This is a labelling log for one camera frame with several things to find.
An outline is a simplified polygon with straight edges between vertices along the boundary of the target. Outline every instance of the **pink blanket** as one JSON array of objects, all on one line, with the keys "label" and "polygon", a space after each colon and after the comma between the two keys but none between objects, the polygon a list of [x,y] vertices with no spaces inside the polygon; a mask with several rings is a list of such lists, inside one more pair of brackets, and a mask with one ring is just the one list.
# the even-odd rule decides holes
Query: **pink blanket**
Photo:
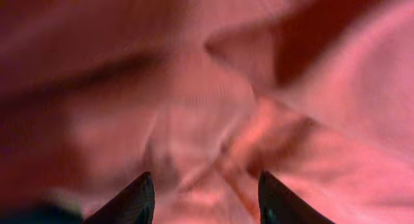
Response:
[{"label": "pink blanket", "polygon": [[0,0],[0,207],[258,223],[270,170],[336,223],[414,222],[414,0]]}]

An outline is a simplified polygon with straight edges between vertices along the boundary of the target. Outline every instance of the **crumpled fabric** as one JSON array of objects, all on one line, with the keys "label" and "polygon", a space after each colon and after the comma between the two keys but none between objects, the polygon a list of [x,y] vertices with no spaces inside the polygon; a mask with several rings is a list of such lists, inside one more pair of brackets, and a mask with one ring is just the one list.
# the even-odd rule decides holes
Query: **crumpled fabric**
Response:
[{"label": "crumpled fabric", "polygon": [[272,172],[335,223],[414,220],[414,0],[0,0],[0,207],[259,223]]}]

